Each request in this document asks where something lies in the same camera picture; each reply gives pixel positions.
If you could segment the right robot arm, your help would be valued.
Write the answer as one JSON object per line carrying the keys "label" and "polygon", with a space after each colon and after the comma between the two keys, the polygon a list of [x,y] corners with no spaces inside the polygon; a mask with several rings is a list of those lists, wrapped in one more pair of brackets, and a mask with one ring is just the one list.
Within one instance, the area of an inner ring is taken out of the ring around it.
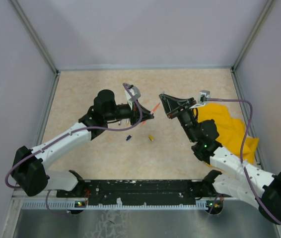
{"label": "right robot arm", "polygon": [[234,155],[217,141],[219,133],[214,120],[198,122],[193,109],[213,101],[209,91],[200,92],[200,101],[194,98],[180,99],[160,94],[165,114],[177,118],[198,160],[215,167],[213,178],[203,184],[209,196],[225,194],[238,198],[259,210],[270,222],[281,225],[281,172],[278,175],[255,167]]}

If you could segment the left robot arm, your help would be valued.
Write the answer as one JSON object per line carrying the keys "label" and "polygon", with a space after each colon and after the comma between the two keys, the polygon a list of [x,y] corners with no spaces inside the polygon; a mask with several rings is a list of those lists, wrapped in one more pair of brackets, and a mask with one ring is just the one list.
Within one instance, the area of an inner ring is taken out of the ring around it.
{"label": "left robot arm", "polygon": [[70,129],[31,149],[20,147],[10,175],[29,197],[45,190],[63,190],[75,197],[81,196],[85,185],[78,173],[51,171],[50,166],[77,146],[109,130],[111,122],[128,119],[135,127],[140,122],[153,119],[153,113],[138,102],[140,95],[136,87],[130,86],[126,90],[127,103],[118,105],[113,91],[101,90],[94,98],[93,106]]}

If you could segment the orange pen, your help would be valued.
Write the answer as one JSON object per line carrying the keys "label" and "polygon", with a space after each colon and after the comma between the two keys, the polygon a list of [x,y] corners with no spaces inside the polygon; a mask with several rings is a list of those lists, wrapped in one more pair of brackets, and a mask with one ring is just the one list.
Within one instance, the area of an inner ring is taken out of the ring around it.
{"label": "orange pen", "polygon": [[[154,112],[157,110],[157,108],[159,107],[160,103],[158,103],[150,112],[150,114],[153,116]],[[146,123],[146,121],[143,121],[141,123],[141,126],[143,126]]]}

